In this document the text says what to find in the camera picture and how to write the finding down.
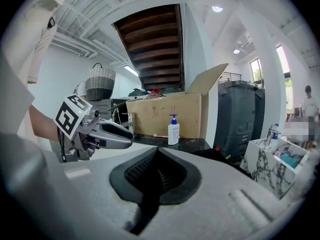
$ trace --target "white ceiling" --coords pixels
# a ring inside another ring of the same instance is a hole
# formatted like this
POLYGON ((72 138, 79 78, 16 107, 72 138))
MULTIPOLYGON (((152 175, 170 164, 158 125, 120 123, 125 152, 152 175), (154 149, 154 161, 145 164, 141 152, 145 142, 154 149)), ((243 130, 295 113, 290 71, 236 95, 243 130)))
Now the white ceiling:
MULTIPOLYGON (((117 18, 134 10, 144 10, 161 4, 192 3, 213 47, 218 46, 232 52, 246 28, 237 18, 237 0, 66 0, 56 14, 59 36, 53 44, 72 50, 79 56, 93 58, 97 54, 105 57, 113 67, 131 65, 117 31, 112 23, 117 18), (223 11, 213 12, 212 5, 222 5, 223 11)), ((316 50, 317 44, 296 9, 286 0, 246 0, 261 15, 289 38, 299 53, 316 50)), ((243 49, 239 59, 245 57, 243 49)), ((309 67, 320 64, 320 58, 306 60, 309 67)))

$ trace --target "ceiling light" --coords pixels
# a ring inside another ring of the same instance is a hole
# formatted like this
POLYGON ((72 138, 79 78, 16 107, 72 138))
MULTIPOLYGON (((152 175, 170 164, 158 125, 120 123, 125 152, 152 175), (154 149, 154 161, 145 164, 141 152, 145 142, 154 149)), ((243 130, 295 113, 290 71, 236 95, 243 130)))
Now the ceiling light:
POLYGON ((132 74, 134 74, 135 76, 138 76, 137 72, 134 71, 131 67, 125 66, 124 68, 125 68, 126 70, 129 70, 129 71, 130 71, 132 74))
POLYGON ((212 10, 216 13, 220 13, 220 12, 222 12, 223 8, 218 7, 218 6, 212 6, 212 10))

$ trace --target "person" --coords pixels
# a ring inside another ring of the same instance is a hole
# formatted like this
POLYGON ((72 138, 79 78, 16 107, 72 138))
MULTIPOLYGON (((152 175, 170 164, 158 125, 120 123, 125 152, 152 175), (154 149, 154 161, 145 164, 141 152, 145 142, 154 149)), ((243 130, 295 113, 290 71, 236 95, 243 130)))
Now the person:
POLYGON ((308 121, 309 138, 307 149, 310 149, 315 140, 315 118, 318 112, 318 105, 311 95, 311 87, 305 87, 306 98, 303 102, 303 116, 308 121))
MULTIPOLYGON (((53 36, 53 15, 64 0, 27 0, 11 21, 1 41, 1 52, 10 69, 27 86, 36 83, 38 71, 53 36)), ((54 120, 31 105, 17 135, 37 143, 35 136, 58 141, 54 120)))

